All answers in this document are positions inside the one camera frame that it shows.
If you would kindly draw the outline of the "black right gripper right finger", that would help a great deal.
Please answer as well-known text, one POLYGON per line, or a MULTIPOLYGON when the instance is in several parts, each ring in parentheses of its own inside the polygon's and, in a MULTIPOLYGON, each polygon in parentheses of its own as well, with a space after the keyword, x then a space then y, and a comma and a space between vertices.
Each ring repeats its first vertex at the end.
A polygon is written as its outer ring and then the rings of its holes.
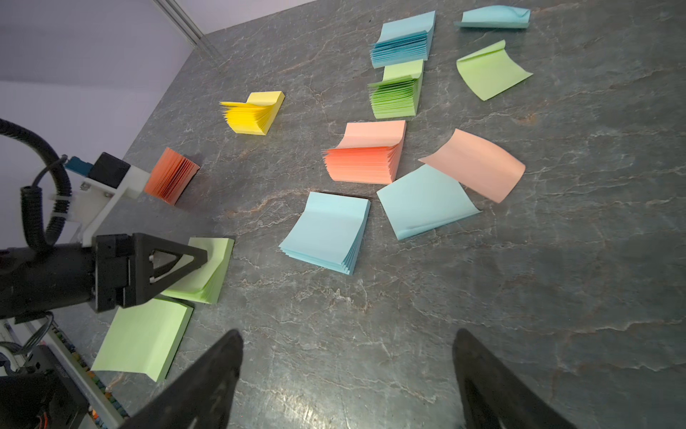
POLYGON ((473 334, 461 328, 452 357, 467 428, 573 428, 473 334))

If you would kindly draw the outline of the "torn salmon page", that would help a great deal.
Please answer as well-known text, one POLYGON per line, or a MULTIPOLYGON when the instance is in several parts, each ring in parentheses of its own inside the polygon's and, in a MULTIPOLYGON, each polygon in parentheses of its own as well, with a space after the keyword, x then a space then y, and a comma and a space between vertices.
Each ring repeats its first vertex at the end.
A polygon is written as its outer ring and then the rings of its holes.
POLYGON ((525 164, 503 148, 459 129, 420 161, 495 203, 501 203, 525 173, 525 164))

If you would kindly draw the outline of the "salmon memo pad front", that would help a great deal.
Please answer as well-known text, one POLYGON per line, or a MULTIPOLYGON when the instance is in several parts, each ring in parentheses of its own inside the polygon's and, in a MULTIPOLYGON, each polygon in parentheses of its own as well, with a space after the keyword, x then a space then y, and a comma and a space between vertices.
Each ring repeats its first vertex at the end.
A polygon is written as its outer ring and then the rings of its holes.
POLYGON ((396 180, 407 122, 348 123, 343 139, 323 160, 334 182, 388 185, 396 180))

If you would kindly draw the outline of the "light green memo pad small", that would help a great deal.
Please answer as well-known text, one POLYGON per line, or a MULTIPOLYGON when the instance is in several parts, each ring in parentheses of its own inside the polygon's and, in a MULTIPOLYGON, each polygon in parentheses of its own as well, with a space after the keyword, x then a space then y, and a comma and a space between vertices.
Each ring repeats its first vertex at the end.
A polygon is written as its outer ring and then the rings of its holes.
POLYGON ((377 120, 417 115, 423 68, 424 60, 386 66, 382 81, 367 86, 373 115, 377 120))

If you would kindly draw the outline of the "light green memo pad front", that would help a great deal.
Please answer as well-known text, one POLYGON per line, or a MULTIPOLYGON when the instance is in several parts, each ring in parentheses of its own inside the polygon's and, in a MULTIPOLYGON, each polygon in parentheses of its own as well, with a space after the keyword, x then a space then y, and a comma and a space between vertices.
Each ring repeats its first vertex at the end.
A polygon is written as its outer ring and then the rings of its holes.
POLYGON ((193 311, 162 299, 120 307, 91 369, 143 374, 156 383, 166 379, 193 311))

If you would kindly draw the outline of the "light blue memo pad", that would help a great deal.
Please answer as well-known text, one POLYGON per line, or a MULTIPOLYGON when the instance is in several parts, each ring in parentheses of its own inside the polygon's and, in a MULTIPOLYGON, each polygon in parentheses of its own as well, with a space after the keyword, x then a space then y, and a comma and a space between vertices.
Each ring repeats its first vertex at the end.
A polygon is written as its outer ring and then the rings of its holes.
POLYGON ((430 56, 436 12, 431 11, 382 25, 378 40, 371 45, 374 69, 423 60, 430 56))
POLYGON ((352 275, 370 207, 366 198, 311 192, 280 250, 294 259, 352 275))

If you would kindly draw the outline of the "torn light green page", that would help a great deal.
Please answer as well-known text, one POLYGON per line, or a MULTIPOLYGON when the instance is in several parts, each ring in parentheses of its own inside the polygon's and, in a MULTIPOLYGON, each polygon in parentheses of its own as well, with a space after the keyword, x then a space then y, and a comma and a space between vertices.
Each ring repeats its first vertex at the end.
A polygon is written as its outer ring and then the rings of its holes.
POLYGON ((510 58, 506 45, 506 41, 501 40, 457 59, 457 71, 482 101, 494 98, 532 76, 510 58))

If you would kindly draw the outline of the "torn light blue page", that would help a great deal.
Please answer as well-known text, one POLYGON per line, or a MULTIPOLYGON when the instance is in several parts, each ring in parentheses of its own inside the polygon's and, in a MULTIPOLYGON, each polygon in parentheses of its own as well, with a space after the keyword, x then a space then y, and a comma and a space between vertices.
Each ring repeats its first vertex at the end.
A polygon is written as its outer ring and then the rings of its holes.
POLYGON ((377 195, 400 241, 480 213, 458 181, 430 166, 404 175, 377 195))
POLYGON ((523 30, 529 27, 530 18, 530 9, 491 5, 463 12, 456 26, 474 29, 523 30))

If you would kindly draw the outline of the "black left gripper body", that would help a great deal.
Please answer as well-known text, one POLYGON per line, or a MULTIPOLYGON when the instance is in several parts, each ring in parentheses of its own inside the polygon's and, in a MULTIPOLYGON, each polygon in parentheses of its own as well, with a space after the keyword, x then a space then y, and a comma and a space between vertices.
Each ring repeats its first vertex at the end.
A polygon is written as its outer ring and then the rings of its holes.
POLYGON ((1 251, 1 316, 35 314, 89 303, 96 312, 124 307, 130 288, 131 237, 96 237, 95 245, 1 251))

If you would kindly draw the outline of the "light blue memo pad front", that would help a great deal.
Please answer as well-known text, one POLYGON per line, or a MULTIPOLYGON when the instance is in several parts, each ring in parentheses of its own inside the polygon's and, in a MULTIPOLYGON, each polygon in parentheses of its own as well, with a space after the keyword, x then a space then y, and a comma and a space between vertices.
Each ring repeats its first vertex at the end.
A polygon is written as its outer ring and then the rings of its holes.
POLYGON ((280 250, 294 259, 352 275, 370 207, 366 198, 311 192, 280 250))

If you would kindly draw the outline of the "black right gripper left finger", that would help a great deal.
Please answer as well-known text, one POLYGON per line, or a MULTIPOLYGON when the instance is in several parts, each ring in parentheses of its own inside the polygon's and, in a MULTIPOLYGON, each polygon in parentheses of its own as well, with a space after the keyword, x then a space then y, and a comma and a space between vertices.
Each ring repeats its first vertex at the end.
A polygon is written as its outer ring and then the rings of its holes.
POLYGON ((124 428, 226 428, 244 355, 232 329, 124 428))

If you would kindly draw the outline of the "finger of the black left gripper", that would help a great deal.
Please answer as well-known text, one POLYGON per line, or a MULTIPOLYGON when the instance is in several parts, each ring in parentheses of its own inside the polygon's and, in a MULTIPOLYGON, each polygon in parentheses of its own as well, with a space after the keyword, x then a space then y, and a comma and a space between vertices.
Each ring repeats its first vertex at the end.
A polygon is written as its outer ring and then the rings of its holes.
POLYGON ((130 280, 123 291, 123 307, 147 303, 208 261, 207 251, 201 248, 143 233, 134 233, 131 239, 130 280), (155 267, 155 253, 171 255, 174 259, 155 267))

